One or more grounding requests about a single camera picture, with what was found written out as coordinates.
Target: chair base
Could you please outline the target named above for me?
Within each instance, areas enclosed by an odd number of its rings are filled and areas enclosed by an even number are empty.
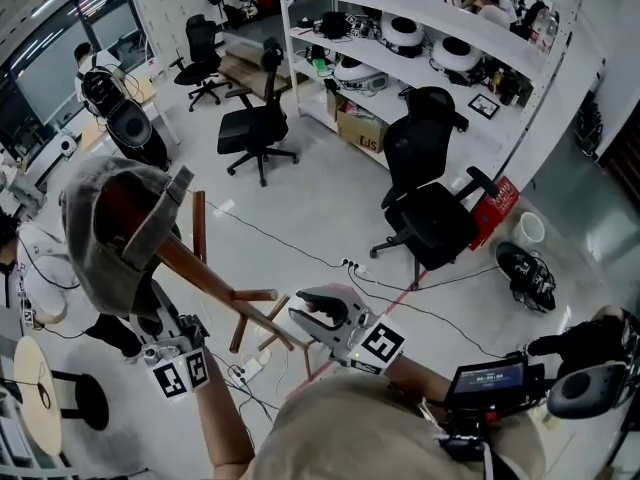
[[[375,260],[378,257],[378,251],[382,251],[384,249],[391,249],[393,247],[398,247],[399,245],[403,245],[409,238],[413,236],[413,233],[409,228],[405,228],[396,236],[390,236],[387,238],[387,241],[383,244],[376,245],[369,251],[369,257]],[[420,289],[420,262],[418,258],[413,257],[413,282],[409,285],[409,290],[412,292],[418,291]]]
[[[229,173],[230,176],[233,176],[236,173],[236,167],[248,162],[252,158],[255,158],[258,160],[258,170],[260,171],[260,186],[266,187],[267,180],[264,177],[264,162],[269,161],[269,155],[287,156],[293,159],[294,164],[297,164],[299,162],[298,155],[295,153],[292,153],[291,151],[282,151],[280,149],[265,148],[259,153],[246,153],[242,155],[242,157],[240,157],[238,160],[233,162],[229,167],[227,167],[227,172]]]
[[[202,97],[205,94],[209,94],[210,96],[213,96],[213,99],[215,100],[216,105],[220,105],[220,98],[218,98],[218,95],[215,92],[213,92],[213,90],[217,89],[218,87],[223,87],[225,85],[229,89],[233,87],[233,85],[230,82],[212,82],[211,80],[205,80],[201,87],[198,87],[195,91],[191,91],[189,93],[189,99],[193,100],[191,102],[191,105],[189,105],[189,112],[193,112],[193,107],[195,106],[196,103],[198,103],[198,101],[202,99]]]

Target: picture frame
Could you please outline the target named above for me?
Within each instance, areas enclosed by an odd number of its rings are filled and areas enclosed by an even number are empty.
[[[482,94],[478,94],[475,98],[471,100],[469,106],[475,110],[478,114],[486,117],[487,119],[491,119],[496,115],[496,112],[500,108],[500,105],[491,101],[486,96]]]

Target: white floor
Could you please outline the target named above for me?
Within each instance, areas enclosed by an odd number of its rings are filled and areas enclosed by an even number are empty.
[[[265,188],[258,183],[255,162],[229,176],[226,167],[236,155],[216,153],[217,132],[224,113],[241,108],[241,102],[237,98],[223,100],[217,107],[205,98],[195,112],[189,113],[186,91],[187,88],[166,83],[160,89],[160,104],[182,138],[182,144],[174,152],[173,171],[181,164],[188,166],[196,175],[192,188],[206,190],[207,199],[213,204],[224,206],[310,254],[333,264],[350,257],[364,262],[373,279],[408,286],[412,260],[406,250],[384,251],[377,260],[368,256],[369,248],[384,241],[391,232],[380,209],[382,197],[390,187],[388,171],[313,119],[296,117],[291,94],[287,93],[283,103],[290,115],[290,132],[282,148],[298,152],[300,163],[270,159],[269,185]],[[59,208],[55,204],[58,193],[80,160],[77,156],[68,164],[61,163],[51,176],[51,203],[38,217],[40,223],[51,229],[58,226]],[[178,223],[189,243],[190,196]],[[281,294],[292,294],[301,287],[349,283],[345,269],[328,268],[228,216],[212,210],[207,224],[209,264],[238,289],[276,288]],[[505,227],[501,234],[504,236],[507,231]],[[404,302],[450,319],[485,350],[503,355],[540,335],[589,319],[610,300],[601,277],[549,223],[547,239],[540,250],[558,282],[557,309],[551,314],[533,314],[515,302],[508,282],[498,271],[411,293]],[[487,244],[476,252],[465,251],[454,265],[429,273],[422,286],[491,266],[492,247]],[[254,327],[247,330],[241,354],[229,354],[236,316],[163,267],[156,277],[181,312],[197,314],[210,327],[212,337],[208,346],[214,353],[235,363],[250,356],[258,357],[259,339]],[[366,284],[365,289],[391,300],[402,293],[373,284]],[[376,312],[389,306],[370,297],[365,297],[365,301]],[[266,312],[270,306],[261,307]],[[444,375],[452,376],[459,365],[491,359],[455,329],[433,317],[402,306],[395,307],[391,315],[409,335],[408,356]],[[58,330],[66,334],[76,331],[73,322],[64,322]],[[102,342],[86,337],[62,340],[43,332],[36,337],[52,367],[91,373],[109,399],[111,421],[106,431],[94,432],[81,422],[64,423],[64,450],[81,477],[116,476],[142,468],[153,471],[146,478],[211,477],[193,399],[167,404],[155,391],[142,364],[125,364],[119,352]],[[279,406],[305,380],[304,364],[300,352],[289,353],[288,369],[276,392],[276,382],[284,369],[284,348],[274,344],[271,352],[271,359],[250,386],[257,397]],[[322,365],[326,356],[325,351],[316,348],[312,366]],[[236,400],[240,403],[244,396]],[[244,406],[243,417],[256,446],[260,446],[270,430],[269,421],[253,402]],[[616,412],[590,421],[555,421],[550,428],[540,425],[547,448],[547,477],[593,478],[607,456],[621,418],[622,413]]]

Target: round table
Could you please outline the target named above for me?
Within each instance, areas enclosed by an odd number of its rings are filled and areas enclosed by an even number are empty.
[[[22,417],[33,440],[49,455],[62,452],[62,419],[82,419],[94,430],[109,423],[104,391],[91,375],[75,375],[49,368],[42,349],[23,337],[14,355],[14,378],[22,394]],[[75,382],[77,409],[61,409],[53,379]]]

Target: gray cap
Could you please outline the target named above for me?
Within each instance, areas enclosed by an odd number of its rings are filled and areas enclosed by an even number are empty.
[[[175,232],[192,179],[185,167],[172,178],[126,158],[94,157],[80,165],[61,196],[62,222],[71,264],[100,313],[126,317],[155,312],[150,280],[159,264],[156,252],[172,228]],[[118,226],[127,215],[114,218],[113,204],[105,205],[103,195],[115,184],[126,187],[136,207],[150,209],[131,236]]]

